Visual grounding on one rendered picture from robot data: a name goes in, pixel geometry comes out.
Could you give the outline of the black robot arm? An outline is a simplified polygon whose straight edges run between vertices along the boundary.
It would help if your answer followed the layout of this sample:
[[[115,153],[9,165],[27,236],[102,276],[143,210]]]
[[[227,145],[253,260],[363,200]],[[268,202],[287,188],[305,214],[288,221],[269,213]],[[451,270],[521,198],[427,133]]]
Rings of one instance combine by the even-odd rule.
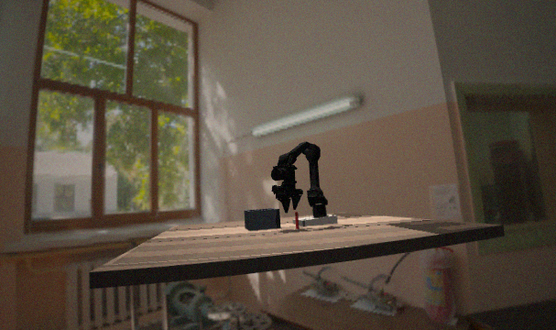
[[[294,180],[297,168],[292,164],[295,163],[301,153],[306,156],[310,166],[311,188],[307,191],[307,198],[310,207],[313,207],[313,218],[327,217],[325,205],[328,205],[328,201],[323,195],[319,181],[318,160],[321,156],[321,149],[318,146],[305,141],[299,143],[289,153],[279,156],[278,165],[274,166],[271,171],[271,178],[274,181]],[[273,185],[272,192],[274,194],[284,192],[284,184],[281,183],[280,186]]]

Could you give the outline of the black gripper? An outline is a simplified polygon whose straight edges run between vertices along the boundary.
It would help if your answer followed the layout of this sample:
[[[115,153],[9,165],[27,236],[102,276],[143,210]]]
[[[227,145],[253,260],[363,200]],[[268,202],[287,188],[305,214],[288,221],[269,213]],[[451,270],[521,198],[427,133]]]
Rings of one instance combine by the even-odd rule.
[[[284,180],[282,184],[284,184],[284,192],[277,192],[276,199],[281,201],[285,213],[289,210],[290,200],[292,199],[293,209],[296,210],[298,203],[300,201],[300,197],[303,194],[302,189],[296,189],[297,181],[294,180]],[[291,198],[291,199],[289,199]]]

